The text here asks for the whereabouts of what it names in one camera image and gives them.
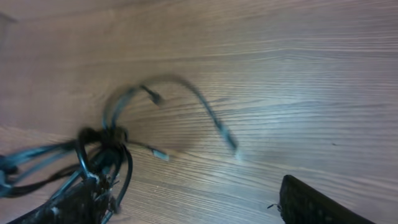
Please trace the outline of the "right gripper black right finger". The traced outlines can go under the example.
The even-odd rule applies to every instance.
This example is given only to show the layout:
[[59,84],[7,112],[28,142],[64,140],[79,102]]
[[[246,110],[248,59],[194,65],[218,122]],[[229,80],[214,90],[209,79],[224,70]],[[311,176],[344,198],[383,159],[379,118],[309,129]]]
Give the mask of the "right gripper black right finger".
[[277,207],[285,224],[375,224],[292,175],[285,175]]

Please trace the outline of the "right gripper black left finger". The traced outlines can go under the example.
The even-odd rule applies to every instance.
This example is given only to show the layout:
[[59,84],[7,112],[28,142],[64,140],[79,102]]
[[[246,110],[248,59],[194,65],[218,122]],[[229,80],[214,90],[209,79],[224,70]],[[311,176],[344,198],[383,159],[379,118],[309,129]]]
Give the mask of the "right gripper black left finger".
[[120,212],[111,184],[107,179],[86,179],[7,224],[102,223],[106,212]]

